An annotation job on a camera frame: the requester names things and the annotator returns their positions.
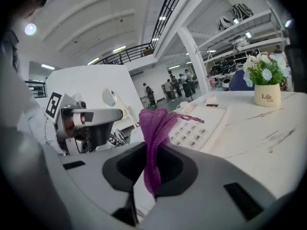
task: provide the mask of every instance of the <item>purple cloth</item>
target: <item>purple cloth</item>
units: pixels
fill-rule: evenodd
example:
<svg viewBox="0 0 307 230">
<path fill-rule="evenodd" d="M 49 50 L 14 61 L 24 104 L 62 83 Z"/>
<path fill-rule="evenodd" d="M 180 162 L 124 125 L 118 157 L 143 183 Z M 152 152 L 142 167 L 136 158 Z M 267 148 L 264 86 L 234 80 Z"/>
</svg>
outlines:
<svg viewBox="0 0 307 230">
<path fill-rule="evenodd" d="M 139 118 L 140 127 L 147 145 L 144 182 L 147 190 L 154 195 L 154 192 L 161 184 L 161 176 L 156 163 L 158 146 L 161 143 L 169 143 L 168 134 L 177 123 L 178 118 L 196 120 L 201 123 L 204 123 L 204 121 L 175 112 L 168 113 L 167 110 L 163 108 L 157 109 L 155 112 L 143 109 L 139 114 Z"/>
</svg>

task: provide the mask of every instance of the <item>circular mirror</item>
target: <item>circular mirror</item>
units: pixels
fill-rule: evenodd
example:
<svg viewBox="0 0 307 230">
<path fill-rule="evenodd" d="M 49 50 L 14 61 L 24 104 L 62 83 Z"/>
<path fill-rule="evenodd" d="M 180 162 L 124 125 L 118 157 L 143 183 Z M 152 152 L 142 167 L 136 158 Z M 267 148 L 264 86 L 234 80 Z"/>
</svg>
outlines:
<svg viewBox="0 0 307 230">
<path fill-rule="evenodd" d="M 104 90 L 104 92 L 102 93 L 102 100 L 104 101 L 104 103 L 106 103 L 106 105 L 110 107 L 115 106 L 116 99 L 117 98 L 115 93 L 110 89 Z"/>
</svg>

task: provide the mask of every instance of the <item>black metal railing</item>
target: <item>black metal railing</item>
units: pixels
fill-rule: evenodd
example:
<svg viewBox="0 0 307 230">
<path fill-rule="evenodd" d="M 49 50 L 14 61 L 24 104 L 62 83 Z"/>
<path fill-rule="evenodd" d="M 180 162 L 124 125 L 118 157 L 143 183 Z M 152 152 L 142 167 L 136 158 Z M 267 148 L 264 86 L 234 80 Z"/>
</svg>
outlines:
<svg viewBox="0 0 307 230">
<path fill-rule="evenodd" d="M 126 62 L 151 55 L 154 52 L 153 50 L 151 43 L 137 45 L 107 56 L 96 64 L 123 65 Z"/>
<path fill-rule="evenodd" d="M 46 83 L 36 81 L 24 81 L 28 88 L 32 91 L 34 98 L 46 98 Z"/>
<path fill-rule="evenodd" d="M 179 0 L 164 0 L 162 9 L 160 10 L 158 20 L 153 30 L 152 45 L 154 48 L 156 44 L 158 43 L 158 40 L 160 36 L 162 35 L 162 32 L 168 22 L 168 19 L 171 16 L 178 2 Z"/>
<path fill-rule="evenodd" d="M 178 1 L 179 0 L 164 0 L 150 43 L 137 45 L 135 47 L 122 50 L 118 53 L 114 53 L 98 61 L 96 64 L 123 65 L 126 62 L 153 54 L 158 40 Z"/>
</svg>

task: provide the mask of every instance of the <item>white marble table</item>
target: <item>white marble table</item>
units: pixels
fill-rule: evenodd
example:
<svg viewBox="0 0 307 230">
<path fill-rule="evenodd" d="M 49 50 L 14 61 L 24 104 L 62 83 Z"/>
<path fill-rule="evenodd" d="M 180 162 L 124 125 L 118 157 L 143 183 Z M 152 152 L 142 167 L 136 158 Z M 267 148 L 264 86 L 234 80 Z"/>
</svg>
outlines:
<svg viewBox="0 0 307 230">
<path fill-rule="evenodd" d="M 255 105 L 253 94 L 214 92 L 217 103 L 230 104 L 231 112 L 209 153 L 227 159 L 279 198 L 296 188 L 306 168 L 307 95 L 282 92 L 281 106 L 268 108 Z M 130 142 L 137 141 L 143 141 L 140 128 L 131 133 Z"/>
</svg>

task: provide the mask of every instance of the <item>flower pot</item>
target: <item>flower pot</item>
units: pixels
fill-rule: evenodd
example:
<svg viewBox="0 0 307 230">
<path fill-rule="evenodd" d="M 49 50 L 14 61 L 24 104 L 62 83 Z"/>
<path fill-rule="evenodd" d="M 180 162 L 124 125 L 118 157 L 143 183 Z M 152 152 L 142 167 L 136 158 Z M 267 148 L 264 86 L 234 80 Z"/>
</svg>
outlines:
<svg viewBox="0 0 307 230">
<path fill-rule="evenodd" d="M 280 85 L 255 85 L 254 101 L 257 105 L 278 107 L 281 102 Z"/>
</svg>

